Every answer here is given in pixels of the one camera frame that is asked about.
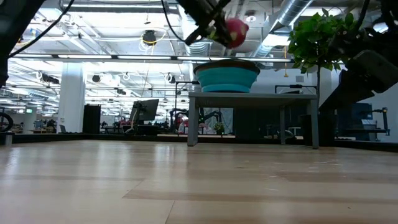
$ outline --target green leaves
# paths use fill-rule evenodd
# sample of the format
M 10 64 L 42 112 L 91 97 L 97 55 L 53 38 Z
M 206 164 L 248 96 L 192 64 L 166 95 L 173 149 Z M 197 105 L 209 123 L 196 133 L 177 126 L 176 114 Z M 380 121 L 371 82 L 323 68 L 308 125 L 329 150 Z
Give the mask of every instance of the green leaves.
M 352 13 L 348 13 L 345 19 L 346 27 L 351 27 L 354 23 L 354 15 Z
M 335 67 L 336 72 L 337 70 L 341 70 L 341 67 L 338 63 L 334 63 L 333 66 Z
M 301 62 L 296 62 L 296 63 L 294 63 L 293 68 L 300 68 L 300 66 L 301 66 Z
M 320 65 L 329 70 L 341 70 L 338 61 L 347 61 L 339 51 L 330 49 L 329 43 L 340 29 L 355 26 L 354 16 L 348 14 L 344 19 L 329 14 L 322 9 L 323 15 L 316 13 L 298 23 L 294 32 L 289 34 L 290 45 L 288 53 L 294 55 L 293 68 L 299 68 L 301 73 L 307 73 L 309 68 Z
M 324 15 L 324 16 L 329 17 L 329 11 L 327 11 L 327 10 L 324 9 L 324 8 L 322 8 L 322 12 L 323 12 L 323 15 Z
M 306 74 L 306 72 L 307 72 L 307 68 L 302 67 L 301 68 L 301 74 Z
M 325 68 L 325 69 L 329 69 L 329 70 L 333 71 L 333 64 L 332 63 L 323 64 L 322 67 Z
M 308 41 L 311 43 L 316 43 L 318 40 L 322 39 L 322 36 L 318 33 L 313 33 L 309 38 Z
M 315 13 L 315 15 L 313 15 L 311 17 L 311 19 L 314 20 L 314 21 L 320 21 L 321 18 L 322 17 L 321 17 L 321 15 L 319 15 L 319 13 Z

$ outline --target pillar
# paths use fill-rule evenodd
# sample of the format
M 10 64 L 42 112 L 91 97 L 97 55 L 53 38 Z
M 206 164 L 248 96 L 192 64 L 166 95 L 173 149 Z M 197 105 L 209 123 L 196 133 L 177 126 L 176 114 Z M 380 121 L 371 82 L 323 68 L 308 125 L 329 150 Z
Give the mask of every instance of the pillar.
M 63 63 L 57 131 L 64 125 L 66 132 L 83 130 L 86 75 L 83 63 Z
M 24 134 L 33 134 L 31 130 L 35 129 L 37 119 L 37 107 L 27 106 L 24 114 Z

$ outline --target pink fruit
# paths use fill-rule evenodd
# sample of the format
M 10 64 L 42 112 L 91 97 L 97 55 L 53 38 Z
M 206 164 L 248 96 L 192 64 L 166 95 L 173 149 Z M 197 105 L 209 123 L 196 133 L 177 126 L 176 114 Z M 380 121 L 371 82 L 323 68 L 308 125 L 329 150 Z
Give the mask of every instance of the pink fruit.
M 228 48 L 232 49 L 242 45 L 249 30 L 249 26 L 240 19 L 230 18 L 226 20 L 226 27 L 232 37 L 232 42 L 228 45 Z

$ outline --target teal plastic bowl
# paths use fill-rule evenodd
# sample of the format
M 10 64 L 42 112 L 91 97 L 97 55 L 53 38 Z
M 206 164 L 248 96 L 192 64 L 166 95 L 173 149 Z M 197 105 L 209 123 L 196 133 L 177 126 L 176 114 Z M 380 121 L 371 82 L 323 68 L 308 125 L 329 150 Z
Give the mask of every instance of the teal plastic bowl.
M 203 92 L 249 93 L 260 69 L 246 60 L 227 59 L 199 65 L 194 73 Z

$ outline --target wooden floor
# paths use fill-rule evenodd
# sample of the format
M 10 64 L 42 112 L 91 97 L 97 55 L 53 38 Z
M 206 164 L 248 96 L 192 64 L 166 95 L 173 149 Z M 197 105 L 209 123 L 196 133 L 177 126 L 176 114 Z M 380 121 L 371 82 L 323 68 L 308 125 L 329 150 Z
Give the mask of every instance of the wooden floor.
M 1 224 L 398 223 L 398 156 L 270 145 L 0 148 Z

